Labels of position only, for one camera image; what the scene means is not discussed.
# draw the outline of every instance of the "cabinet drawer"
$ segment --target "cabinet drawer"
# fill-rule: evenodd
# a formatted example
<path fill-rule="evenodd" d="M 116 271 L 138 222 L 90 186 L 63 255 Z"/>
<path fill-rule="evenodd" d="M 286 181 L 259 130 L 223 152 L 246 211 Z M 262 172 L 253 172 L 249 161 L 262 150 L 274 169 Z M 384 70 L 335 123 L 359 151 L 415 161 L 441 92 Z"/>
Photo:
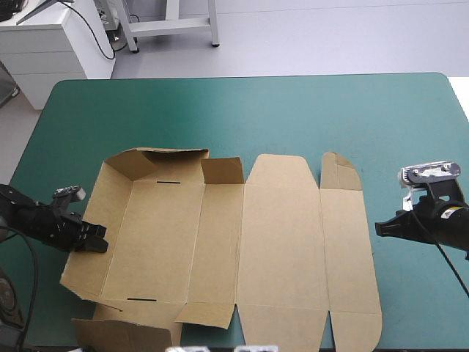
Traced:
<path fill-rule="evenodd" d="M 53 86 L 67 79 L 85 79 L 84 73 L 47 73 L 31 75 L 12 75 L 31 105 L 40 110 L 44 108 Z"/>
<path fill-rule="evenodd" d="M 80 62 L 72 51 L 64 53 L 0 54 L 0 61 L 12 75 L 25 73 L 82 72 Z"/>
<path fill-rule="evenodd" d="M 0 31 L 0 54 L 73 51 L 63 29 Z"/>

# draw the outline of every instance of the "green table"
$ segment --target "green table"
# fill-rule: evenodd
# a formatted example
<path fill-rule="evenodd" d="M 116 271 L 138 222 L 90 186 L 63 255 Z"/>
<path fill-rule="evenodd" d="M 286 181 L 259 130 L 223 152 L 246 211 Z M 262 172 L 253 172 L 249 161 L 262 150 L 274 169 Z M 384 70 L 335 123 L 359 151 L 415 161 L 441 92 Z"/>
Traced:
<path fill-rule="evenodd" d="M 59 186 L 91 191 L 102 160 L 135 146 L 208 147 L 213 157 L 239 155 L 246 174 L 260 153 L 302 155 L 317 180 L 325 151 L 345 155 L 363 181 L 383 307 L 378 347 L 469 348 L 469 302 L 437 250 L 374 233 L 374 223 L 401 206 L 401 166 L 457 161 L 469 194 L 469 124 L 446 77 L 65 81 L 54 88 L 12 184 L 43 202 Z M 73 209 L 83 211 L 85 203 Z M 70 319 L 91 317 L 93 304 L 60 286 L 67 255 L 35 246 L 40 290 L 28 341 L 73 344 Z M 464 253 L 448 252 L 469 282 Z M 0 264 L 26 307 L 32 271 L 20 240 L 0 246 Z M 242 341 L 237 316 L 228 331 L 184 328 L 184 343 Z M 332 346 L 329 328 L 322 345 Z"/>

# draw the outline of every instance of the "white cabinet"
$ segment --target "white cabinet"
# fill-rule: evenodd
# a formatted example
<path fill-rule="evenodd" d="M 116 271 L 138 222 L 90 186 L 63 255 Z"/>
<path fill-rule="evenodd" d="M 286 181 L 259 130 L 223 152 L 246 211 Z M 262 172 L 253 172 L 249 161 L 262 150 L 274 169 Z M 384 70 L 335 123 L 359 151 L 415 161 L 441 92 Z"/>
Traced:
<path fill-rule="evenodd" d="M 0 22 L 0 61 L 33 107 L 42 109 L 56 83 L 110 78 L 115 59 L 101 54 L 83 20 L 60 3 L 16 26 L 38 2 L 29 0 L 21 13 Z M 112 56 L 93 0 L 77 0 L 72 6 L 89 22 L 107 56 Z"/>

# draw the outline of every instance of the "cardboard panel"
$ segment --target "cardboard panel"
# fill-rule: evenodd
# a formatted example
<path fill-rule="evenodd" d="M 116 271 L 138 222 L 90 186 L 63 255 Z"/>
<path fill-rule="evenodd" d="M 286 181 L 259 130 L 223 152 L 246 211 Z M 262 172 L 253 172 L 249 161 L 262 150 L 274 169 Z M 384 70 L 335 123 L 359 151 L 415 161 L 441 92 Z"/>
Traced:
<path fill-rule="evenodd" d="M 380 312 L 362 192 L 321 189 L 321 200 L 330 310 Z"/>
<path fill-rule="evenodd" d="M 127 207 L 132 183 L 103 164 L 89 199 L 84 219 L 106 227 L 106 253 L 71 252 L 60 282 L 83 298 L 101 294 Z"/>
<path fill-rule="evenodd" d="M 206 184 L 244 183 L 243 166 L 239 158 L 202 160 Z"/>
<path fill-rule="evenodd" d="M 176 321 L 227 329 L 234 310 L 234 304 L 187 303 Z"/>
<path fill-rule="evenodd" d="M 247 345 L 277 345 L 285 352 L 318 351 L 327 310 L 238 304 Z"/>
<path fill-rule="evenodd" d="M 322 170 L 322 225 L 336 350 L 373 351 L 381 335 L 381 307 L 360 179 L 353 165 L 334 153 L 324 155 Z"/>
<path fill-rule="evenodd" d="M 196 249 L 190 302 L 235 302 L 243 185 L 206 185 Z"/>
<path fill-rule="evenodd" d="M 381 314 L 331 312 L 337 352 L 373 351 L 380 341 Z"/>
<path fill-rule="evenodd" d="M 171 334 L 172 345 L 180 344 L 182 324 L 175 323 L 182 304 L 147 301 L 112 301 L 119 311 L 100 304 L 96 306 L 94 320 L 122 320 L 145 326 L 167 330 Z"/>
<path fill-rule="evenodd" d="M 123 321 L 72 320 L 78 344 L 97 352 L 163 352 L 169 331 Z"/>
<path fill-rule="evenodd" d="M 238 304 L 327 309 L 319 192 L 310 180 L 296 189 L 245 185 Z"/>
<path fill-rule="evenodd" d="M 186 302 L 204 184 L 133 183 L 105 299 Z"/>

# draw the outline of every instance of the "white table frame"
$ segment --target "white table frame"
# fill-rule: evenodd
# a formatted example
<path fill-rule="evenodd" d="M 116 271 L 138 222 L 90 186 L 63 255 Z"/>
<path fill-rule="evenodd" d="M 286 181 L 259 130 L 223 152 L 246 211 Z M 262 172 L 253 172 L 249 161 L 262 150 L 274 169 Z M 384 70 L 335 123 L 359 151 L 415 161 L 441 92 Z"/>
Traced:
<path fill-rule="evenodd" d="M 147 21 L 133 23 L 125 0 L 115 2 L 122 30 L 128 47 L 133 53 L 138 53 L 136 38 L 157 35 L 180 34 L 210 30 L 212 32 L 212 46 L 218 47 L 218 22 L 215 0 L 208 0 L 207 18 L 180 18 L 180 0 L 166 0 L 166 18 L 162 21 Z"/>

